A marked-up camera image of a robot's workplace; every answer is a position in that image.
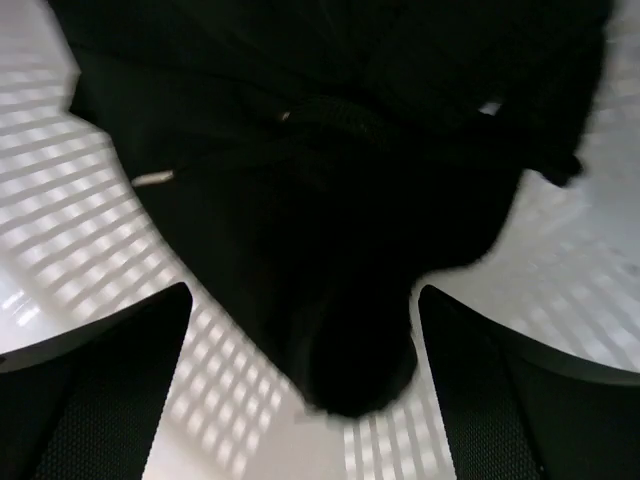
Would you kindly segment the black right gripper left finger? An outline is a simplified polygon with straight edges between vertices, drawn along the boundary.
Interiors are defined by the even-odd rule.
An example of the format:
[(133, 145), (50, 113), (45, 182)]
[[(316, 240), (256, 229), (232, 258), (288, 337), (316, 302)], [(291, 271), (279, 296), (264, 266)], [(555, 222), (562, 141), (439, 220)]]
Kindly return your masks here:
[(2, 354), (2, 478), (141, 478), (192, 305), (177, 283)]

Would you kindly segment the black shorts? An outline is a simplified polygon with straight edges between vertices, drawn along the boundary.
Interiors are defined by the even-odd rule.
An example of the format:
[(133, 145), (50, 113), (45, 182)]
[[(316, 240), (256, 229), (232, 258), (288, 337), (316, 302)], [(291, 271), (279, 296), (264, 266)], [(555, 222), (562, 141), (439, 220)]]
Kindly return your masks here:
[(153, 224), (307, 406), (358, 419), (417, 366), (409, 297), (563, 187), (612, 1), (54, 1)]

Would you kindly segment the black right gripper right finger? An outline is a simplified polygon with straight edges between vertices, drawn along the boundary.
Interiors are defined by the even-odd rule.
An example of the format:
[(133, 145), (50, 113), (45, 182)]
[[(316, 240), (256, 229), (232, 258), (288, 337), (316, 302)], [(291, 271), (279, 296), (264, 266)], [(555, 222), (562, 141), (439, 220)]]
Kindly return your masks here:
[(433, 286), (418, 306), (457, 478), (638, 479), (638, 373), (543, 344)]

